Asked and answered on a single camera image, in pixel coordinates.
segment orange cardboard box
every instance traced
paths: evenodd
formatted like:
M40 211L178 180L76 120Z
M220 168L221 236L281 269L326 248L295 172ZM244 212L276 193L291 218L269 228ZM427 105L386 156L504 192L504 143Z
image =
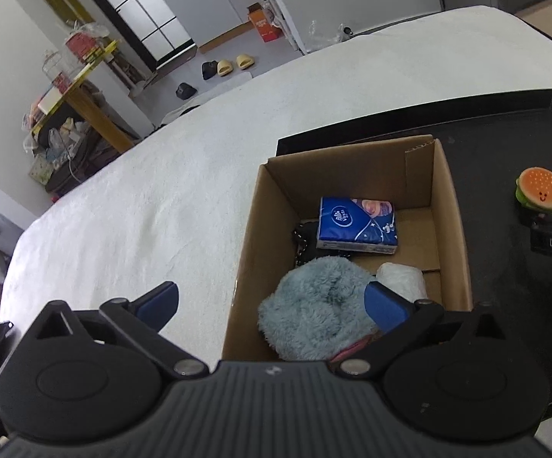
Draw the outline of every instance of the orange cardboard box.
M263 11L263 7L258 3L248 7L248 18L256 27L257 31L259 31L261 38L263 38L265 42L273 41L282 34L282 30L269 23Z

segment silver bolt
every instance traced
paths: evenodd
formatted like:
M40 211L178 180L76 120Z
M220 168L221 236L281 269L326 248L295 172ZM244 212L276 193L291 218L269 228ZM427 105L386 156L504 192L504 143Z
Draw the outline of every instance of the silver bolt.
M174 365L174 372L181 376L196 376L202 370L204 370L204 364L191 358L177 361Z
M360 376L369 372L371 365L360 358L351 358L349 360L344 360L339 367L350 376Z

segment gray floor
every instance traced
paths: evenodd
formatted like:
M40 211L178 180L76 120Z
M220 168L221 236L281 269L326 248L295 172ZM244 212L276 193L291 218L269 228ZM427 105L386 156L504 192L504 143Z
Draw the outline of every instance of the gray floor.
M240 73L240 69L235 64L235 57L241 53L247 53L254 58L255 64L247 69L253 77L301 56L299 51L293 50L284 36L266 43L255 29L251 29L205 55L197 52L192 60L169 73L156 84L146 88L134 101L151 122L158 126L165 114L185 103L176 97L176 88L181 82L186 82L196 88L198 94L205 93L217 84ZM202 63L223 59L229 60L234 65L234 71L228 76L214 76L204 81L201 75Z

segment wooden table leg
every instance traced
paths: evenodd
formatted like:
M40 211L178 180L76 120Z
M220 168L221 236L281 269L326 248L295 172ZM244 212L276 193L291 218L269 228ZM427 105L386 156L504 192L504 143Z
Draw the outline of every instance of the wooden table leg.
M93 103L93 100L80 88L66 94L66 101L98 131L119 153L133 146L130 139Z

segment blue tissue pack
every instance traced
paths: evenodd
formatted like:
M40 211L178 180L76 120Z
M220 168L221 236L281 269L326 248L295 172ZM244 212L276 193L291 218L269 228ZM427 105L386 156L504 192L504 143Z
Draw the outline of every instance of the blue tissue pack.
M322 198L316 247L392 255L397 250L393 205L359 198Z

